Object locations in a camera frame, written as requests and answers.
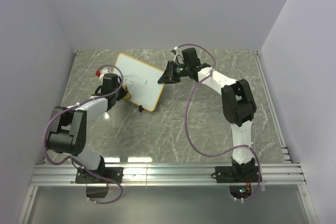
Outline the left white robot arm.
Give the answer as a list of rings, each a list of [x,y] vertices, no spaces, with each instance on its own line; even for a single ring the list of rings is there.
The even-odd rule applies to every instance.
[[[87,145],[87,122],[109,111],[117,101],[129,94],[122,86],[122,78],[115,73],[102,77],[102,84],[88,100],[70,107],[57,106],[44,132],[45,154],[48,150],[66,154],[80,166],[81,172],[94,183],[100,183],[108,176],[104,158]]]

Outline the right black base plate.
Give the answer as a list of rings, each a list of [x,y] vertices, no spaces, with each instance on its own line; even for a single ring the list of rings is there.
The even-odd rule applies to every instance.
[[[217,183],[257,183],[259,181],[258,167],[216,166],[211,178]]]

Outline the aluminium mounting rail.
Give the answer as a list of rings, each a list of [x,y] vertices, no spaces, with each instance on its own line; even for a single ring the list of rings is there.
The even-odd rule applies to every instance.
[[[123,167],[121,185],[126,186],[213,186],[211,178],[217,164],[214,163],[126,163],[108,164]],[[299,164],[263,164],[261,175],[264,185],[302,185],[306,183]],[[77,170],[70,164],[60,166],[37,165],[31,186],[80,186],[75,182]]]

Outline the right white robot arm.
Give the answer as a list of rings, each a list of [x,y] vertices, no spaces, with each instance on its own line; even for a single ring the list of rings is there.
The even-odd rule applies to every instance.
[[[171,51],[173,60],[168,61],[159,84],[176,84],[182,77],[196,82],[189,96],[193,96],[201,84],[221,96],[224,118],[231,126],[233,147],[232,177],[238,182],[245,181],[250,171],[260,169],[260,162],[252,148],[251,126],[257,111],[256,103],[247,80],[232,79],[217,70],[215,64],[201,63],[196,44],[182,44]]]

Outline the yellow bone-shaped eraser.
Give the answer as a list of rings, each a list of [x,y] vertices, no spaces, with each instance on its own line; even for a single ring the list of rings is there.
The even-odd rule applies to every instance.
[[[126,86],[126,85],[123,85],[123,89],[124,89],[124,97],[123,97],[123,99],[125,99],[125,100],[130,99],[130,98],[131,98],[131,94],[130,94],[130,92],[128,91],[127,86]]]

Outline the yellow-framed whiteboard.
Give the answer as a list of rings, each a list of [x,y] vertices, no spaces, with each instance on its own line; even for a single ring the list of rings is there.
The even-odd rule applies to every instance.
[[[118,54],[115,66],[123,73],[129,101],[153,112],[164,88],[157,82],[164,71],[123,53]]]

